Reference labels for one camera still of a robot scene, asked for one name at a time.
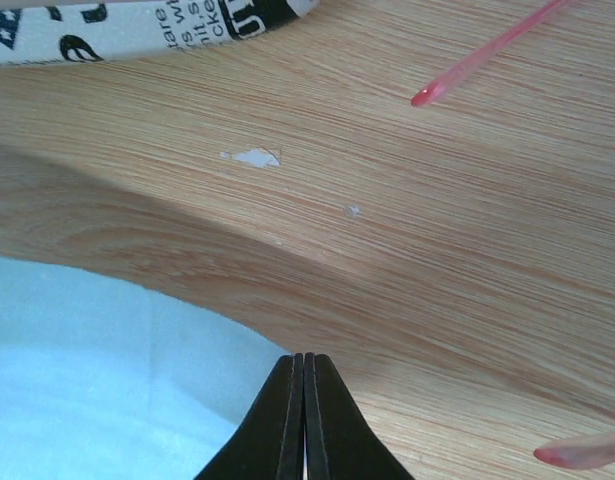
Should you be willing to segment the flag print glasses case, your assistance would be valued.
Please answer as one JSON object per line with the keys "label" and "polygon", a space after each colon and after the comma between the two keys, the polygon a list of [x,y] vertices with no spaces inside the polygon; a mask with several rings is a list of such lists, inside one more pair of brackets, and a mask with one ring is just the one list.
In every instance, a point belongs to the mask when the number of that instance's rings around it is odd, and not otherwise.
{"label": "flag print glasses case", "polygon": [[114,1],[0,7],[0,67],[117,61],[247,40],[315,1]]}

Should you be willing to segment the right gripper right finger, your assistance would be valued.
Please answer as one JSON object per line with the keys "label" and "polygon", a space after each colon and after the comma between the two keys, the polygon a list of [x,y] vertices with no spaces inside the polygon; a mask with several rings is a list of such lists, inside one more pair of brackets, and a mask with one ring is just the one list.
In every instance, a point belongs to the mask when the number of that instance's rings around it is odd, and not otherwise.
{"label": "right gripper right finger", "polygon": [[308,478],[412,477],[369,427],[329,356],[304,356],[303,385]]}

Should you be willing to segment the red transparent sunglasses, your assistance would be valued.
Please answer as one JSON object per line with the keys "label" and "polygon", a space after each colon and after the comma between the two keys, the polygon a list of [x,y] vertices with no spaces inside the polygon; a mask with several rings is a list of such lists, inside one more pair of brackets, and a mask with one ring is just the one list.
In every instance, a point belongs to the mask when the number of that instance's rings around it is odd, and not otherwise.
{"label": "red transparent sunglasses", "polygon": [[[569,4],[571,1],[568,0],[548,1],[425,85],[411,98],[411,105],[423,107],[439,101],[518,37]],[[538,461],[562,469],[601,468],[615,463],[615,432],[555,440],[536,448],[533,456]]]}

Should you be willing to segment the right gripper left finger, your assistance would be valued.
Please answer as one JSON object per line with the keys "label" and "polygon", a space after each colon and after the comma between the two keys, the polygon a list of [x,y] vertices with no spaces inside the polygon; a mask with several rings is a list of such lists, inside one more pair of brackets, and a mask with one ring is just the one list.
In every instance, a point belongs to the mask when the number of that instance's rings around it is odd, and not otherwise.
{"label": "right gripper left finger", "polygon": [[200,480],[301,479],[304,466],[304,359],[278,359],[228,442]]}

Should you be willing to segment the light blue cleaning cloth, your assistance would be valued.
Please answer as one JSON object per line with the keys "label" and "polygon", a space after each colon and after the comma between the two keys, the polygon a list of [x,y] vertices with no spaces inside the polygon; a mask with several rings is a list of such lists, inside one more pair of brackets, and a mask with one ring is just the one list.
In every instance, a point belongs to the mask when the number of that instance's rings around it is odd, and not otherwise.
{"label": "light blue cleaning cloth", "polygon": [[282,354],[162,293],[0,257],[0,479],[191,479]]}

